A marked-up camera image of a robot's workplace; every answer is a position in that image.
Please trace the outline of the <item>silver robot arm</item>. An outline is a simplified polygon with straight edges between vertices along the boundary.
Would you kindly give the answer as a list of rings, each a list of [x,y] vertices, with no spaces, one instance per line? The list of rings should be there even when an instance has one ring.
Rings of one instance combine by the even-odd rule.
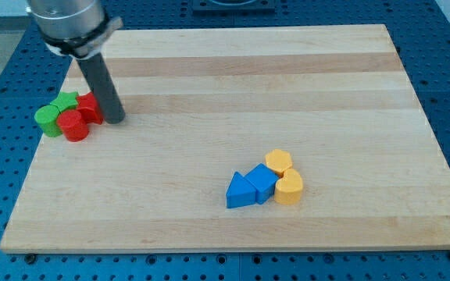
[[[77,61],[93,92],[104,120],[117,124],[125,111],[102,56],[102,46],[123,26],[111,17],[100,0],[27,0],[48,49]]]

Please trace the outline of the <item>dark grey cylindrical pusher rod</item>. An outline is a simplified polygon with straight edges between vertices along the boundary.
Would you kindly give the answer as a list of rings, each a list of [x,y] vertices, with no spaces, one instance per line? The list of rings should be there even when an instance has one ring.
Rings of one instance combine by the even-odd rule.
[[[104,120],[109,124],[121,123],[125,118],[125,111],[102,54],[80,59],[77,63],[95,96]]]

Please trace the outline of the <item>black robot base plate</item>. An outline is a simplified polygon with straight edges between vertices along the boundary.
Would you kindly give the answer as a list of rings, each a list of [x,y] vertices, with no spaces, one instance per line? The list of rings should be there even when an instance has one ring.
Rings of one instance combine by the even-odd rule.
[[[193,13],[272,12],[276,0],[190,0]]]

